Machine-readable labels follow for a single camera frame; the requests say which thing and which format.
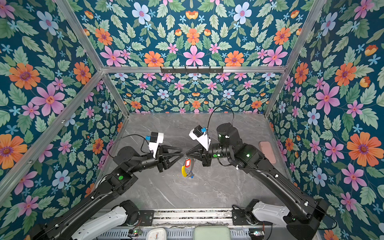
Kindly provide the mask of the red key tag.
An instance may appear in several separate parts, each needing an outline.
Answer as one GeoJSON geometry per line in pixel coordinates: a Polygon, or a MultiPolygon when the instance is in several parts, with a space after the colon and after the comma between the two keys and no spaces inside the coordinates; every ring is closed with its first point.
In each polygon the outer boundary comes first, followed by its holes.
{"type": "Polygon", "coordinates": [[[190,166],[191,166],[191,160],[187,159],[186,162],[185,162],[185,167],[189,168],[190,166]]]}

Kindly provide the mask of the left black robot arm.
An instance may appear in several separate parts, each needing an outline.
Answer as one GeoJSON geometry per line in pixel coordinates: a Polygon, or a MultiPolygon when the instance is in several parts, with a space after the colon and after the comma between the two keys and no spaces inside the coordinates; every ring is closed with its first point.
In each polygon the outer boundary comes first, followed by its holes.
{"type": "Polygon", "coordinates": [[[157,168],[159,172],[169,169],[183,157],[182,149],[158,146],[155,154],[140,155],[133,147],[123,147],[114,157],[118,165],[95,187],[87,197],[60,217],[30,229],[27,239],[73,240],[79,228],[106,204],[124,194],[137,180],[135,172],[157,168]]]}

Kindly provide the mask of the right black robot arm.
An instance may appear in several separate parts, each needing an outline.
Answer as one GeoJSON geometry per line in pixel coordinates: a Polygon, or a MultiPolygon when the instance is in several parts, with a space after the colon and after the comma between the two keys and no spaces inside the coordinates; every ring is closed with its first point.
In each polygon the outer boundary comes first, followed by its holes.
{"type": "Polygon", "coordinates": [[[211,165],[212,159],[225,158],[229,166],[251,175],[282,201],[282,206],[276,206],[252,200],[242,214],[249,224],[268,222],[285,227],[297,240],[313,239],[329,204],[323,199],[315,200],[296,187],[257,147],[244,143],[233,124],[219,125],[217,134],[218,142],[212,143],[207,129],[201,126],[192,129],[189,136],[199,144],[187,151],[186,156],[201,161],[205,167],[211,165]]]}

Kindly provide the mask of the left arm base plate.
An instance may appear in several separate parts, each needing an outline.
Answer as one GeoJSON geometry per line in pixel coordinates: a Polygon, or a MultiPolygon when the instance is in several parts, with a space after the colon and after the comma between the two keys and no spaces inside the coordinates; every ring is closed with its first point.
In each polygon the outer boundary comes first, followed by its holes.
{"type": "Polygon", "coordinates": [[[133,215],[132,225],[150,227],[153,224],[154,217],[154,210],[139,210],[133,215]]]}

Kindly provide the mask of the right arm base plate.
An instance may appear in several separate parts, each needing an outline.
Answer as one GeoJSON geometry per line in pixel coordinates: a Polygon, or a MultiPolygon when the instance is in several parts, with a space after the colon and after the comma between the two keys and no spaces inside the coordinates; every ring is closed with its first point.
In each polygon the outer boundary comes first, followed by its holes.
{"type": "Polygon", "coordinates": [[[245,213],[239,209],[232,209],[232,222],[234,226],[271,226],[270,222],[255,221],[249,222],[245,213]]]}

